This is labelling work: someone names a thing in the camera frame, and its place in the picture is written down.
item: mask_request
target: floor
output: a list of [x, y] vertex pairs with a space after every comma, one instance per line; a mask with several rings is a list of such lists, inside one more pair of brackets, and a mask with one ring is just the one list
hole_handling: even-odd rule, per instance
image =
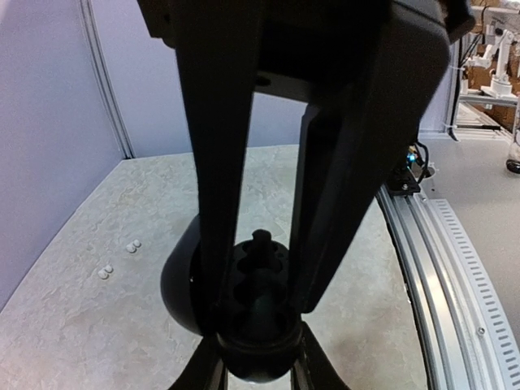
[[[248, 151], [237, 240], [267, 228], [288, 243], [296, 156], [294, 146]], [[168, 388], [199, 339], [169, 317], [158, 280], [196, 213], [190, 154], [122, 162], [0, 313], [0, 388]], [[142, 246], [129, 253], [125, 245], [134, 239]], [[106, 264], [114, 272], [101, 280]], [[401, 270], [376, 203], [306, 321], [353, 390], [427, 388]], [[288, 388], [288, 376], [263, 388]]]
[[429, 197], [446, 198], [489, 274], [520, 342], [520, 175], [505, 169], [509, 144], [498, 139], [423, 140], [438, 173]]

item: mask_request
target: marble-patterned table surface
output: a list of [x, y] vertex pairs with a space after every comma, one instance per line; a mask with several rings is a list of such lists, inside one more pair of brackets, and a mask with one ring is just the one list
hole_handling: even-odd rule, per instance
[[[237, 240], [265, 228], [288, 243], [296, 159], [296, 146], [248, 150]], [[121, 162], [0, 313], [0, 389], [166, 390], [199, 339], [169, 317], [159, 275], [196, 213], [191, 154]], [[125, 245], [134, 239], [142, 246], [129, 253]], [[114, 272], [101, 280], [106, 264]], [[353, 390], [427, 388], [412, 309], [377, 203], [306, 321]], [[256, 386], [230, 380], [230, 389]], [[288, 376], [263, 388], [289, 389]]]

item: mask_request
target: light purple wall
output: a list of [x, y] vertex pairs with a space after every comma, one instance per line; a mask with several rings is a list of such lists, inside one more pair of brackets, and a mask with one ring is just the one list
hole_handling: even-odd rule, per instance
[[[190, 151], [175, 51], [150, 38], [136, 0], [91, 3], [110, 81], [136, 156]], [[249, 145], [297, 143], [304, 110], [303, 103], [256, 93]]]
[[1, 309], [121, 159], [76, 1], [0, 0], [0, 135]]

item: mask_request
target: perforated metal strip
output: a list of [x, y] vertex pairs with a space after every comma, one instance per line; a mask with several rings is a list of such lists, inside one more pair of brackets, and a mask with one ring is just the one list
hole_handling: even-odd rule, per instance
[[489, 332], [492, 339], [504, 382], [508, 389], [520, 390], [520, 353], [488, 273], [448, 201], [436, 199], [431, 200], [431, 203], [450, 233], [450, 239], [477, 297], [486, 323], [484, 331]]

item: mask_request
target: white pebble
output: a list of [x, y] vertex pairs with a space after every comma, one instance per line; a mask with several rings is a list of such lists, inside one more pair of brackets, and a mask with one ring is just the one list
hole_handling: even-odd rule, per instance
[[99, 276], [103, 280], [108, 279], [108, 273], [104, 269], [99, 270], [97, 272], [97, 276]]
[[128, 244], [127, 245], [127, 251], [130, 252], [131, 254], [135, 253], [137, 250], [137, 248], [135, 247], [134, 244]]

